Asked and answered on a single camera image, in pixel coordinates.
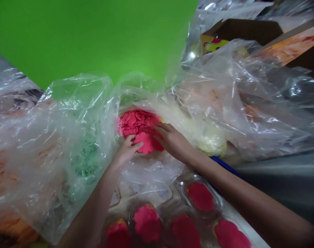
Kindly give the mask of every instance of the dough piece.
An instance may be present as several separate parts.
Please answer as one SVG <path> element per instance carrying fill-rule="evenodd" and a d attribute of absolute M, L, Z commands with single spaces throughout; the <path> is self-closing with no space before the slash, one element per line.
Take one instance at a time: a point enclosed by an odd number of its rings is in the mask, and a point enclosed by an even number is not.
<path fill-rule="evenodd" d="M 130 234 L 127 223 L 120 219 L 107 231 L 106 248 L 130 248 Z"/>
<path fill-rule="evenodd" d="M 250 240 L 231 221 L 220 219 L 214 227 L 221 248 L 251 248 Z"/>
<path fill-rule="evenodd" d="M 196 208 L 203 211 L 215 210 L 213 195 L 204 184 L 194 182 L 188 186 L 187 192 Z"/>
<path fill-rule="evenodd" d="M 147 154 L 153 153 L 154 150 L 163 151 L 163 146 L 153 138 L 153 136 L 162 136 L 153 128 L 161 123 L 159 117 L 153 113 L 149 113 L 144 110 L 129 110 L 119 117 L 122 126 L 121 130 L 126 138 L 128 135 L 135 134 L 135 144 L 143 142 L 144 145 L 138 152 Z"/>
<path fill-rule="evenodd" d="M 179 247 L 202 248 L 201 240 L 195 222 L 186 214 L 180 215 L 172 221 L 173 234 Z"/>
<path fill-rule="evenodd" d="M 162 225 L 155 208 L 150 204 L 140 207 L 134 214 L 135 231 L 145 244 L 159 240 Z"/>

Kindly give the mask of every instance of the green backdrop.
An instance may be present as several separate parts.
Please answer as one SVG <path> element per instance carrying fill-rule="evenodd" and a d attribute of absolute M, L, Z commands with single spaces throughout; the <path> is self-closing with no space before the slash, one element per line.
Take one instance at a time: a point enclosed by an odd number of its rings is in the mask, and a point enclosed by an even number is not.
<path fill-rule="evenodd" d="M 0 54 L 46 89 L 56 79 L 131 71 L 164 81 L 198 0 L 0 0 Z"/>

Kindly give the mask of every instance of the plastic wrap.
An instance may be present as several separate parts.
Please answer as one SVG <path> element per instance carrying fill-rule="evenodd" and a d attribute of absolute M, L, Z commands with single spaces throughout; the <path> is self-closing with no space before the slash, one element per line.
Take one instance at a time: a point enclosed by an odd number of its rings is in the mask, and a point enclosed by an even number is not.
<path fill-rule="evenodd" d="M 278 1 L 264 15 L 262 21 L 276 21 L 286 33 L 314 18 L 314 0 Z"/>
<path fill-rule="evenodd" d="M 157 92 L 150 92 L 150 86 L 155 89 L 158 86 L 141 73 L 125 75 L 119 84 L 121 85 L 119 116 L 137 108 L 157 114 L 164 122 L 169 121 L 167 112 L 165 113 L 166 105 L 161 100 L 161 96 L 164 95 L 162 86 Z M 175 121 L 181 122 L 181 119 L 176 118 Z M 137 188 L 140 193 L 146 193 L 164 190 L 164 186 L 170 185 L 182 173 L 184 167 L 184 164 L 166 151 L 154 151 L 153 154 L 137 154 L 121 173 L 133 188 Z"/>
<path fill-rule="evenodd" d="M 252 4 L 254 1 L 255 0 L 201 0 L 199 1 L 198 9 L 210 11 L 233 10 Z"/>
<path fill-rule="evenodd" d="M 192 116 L 204 115 L 224 130 L 223 157 L 255 161 L 314 149 L 314 115 L 307 111 L 314 79 L 255 56 L 259 47 L 233 40 L 184 64 L 172 93 Z"/>
<path fill-rule="evenodd" d="M 109 77 L 80 74 L 53 82 L 36 106 L 14 108 L 0 101 L 0 203 L 4 200 L 53 244 L 117 148 L 113 120 L 119 103 L 111 90 Z M 5 96 L 18 97 L 0 83 L 0 99 Z"/>

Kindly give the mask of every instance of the hand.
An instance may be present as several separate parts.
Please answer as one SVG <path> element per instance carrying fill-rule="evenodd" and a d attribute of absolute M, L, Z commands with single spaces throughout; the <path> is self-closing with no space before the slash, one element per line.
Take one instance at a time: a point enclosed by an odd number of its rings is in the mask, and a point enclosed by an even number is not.
<path fill-rule="evenodd" d="M 161 123 L 154 128 L 163 136 L 163 139 L 158 136 L 154 138 L 169 154 L 186 165 L 192 165 L 200 152 L 179 131 L 166 123 Z"/>
<path fill-rule="evenodd" d="M 125 141 L 119 147 L 117 153 L 112 159 L 111 164 L 122 167 L 128 163 L 134 156 L 135 152 L 143 146 L 143 142 L 133 145 L 135 135 L 128 135 Z"/>

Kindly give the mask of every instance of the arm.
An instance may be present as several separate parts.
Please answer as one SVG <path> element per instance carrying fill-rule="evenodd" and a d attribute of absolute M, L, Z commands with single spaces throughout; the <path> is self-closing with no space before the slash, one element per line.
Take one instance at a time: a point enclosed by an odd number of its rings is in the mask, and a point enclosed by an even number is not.
<path fill-rule="evenodd" d="M 170 124 L 155 136 L 172 156 L 205 177 L 272 248 L 314 247 L 314 226 L 196 150 Z"/>
<path fill-rule="evenodd" d="M 135 135 L 129 135 L 93 190 L 81 211 L 73 220 L 58 244 L 63 247 L 97 247 L 108 214 L 111 198 L 123 166 L 129 162 L 142 142 L 132 145 Z"/>

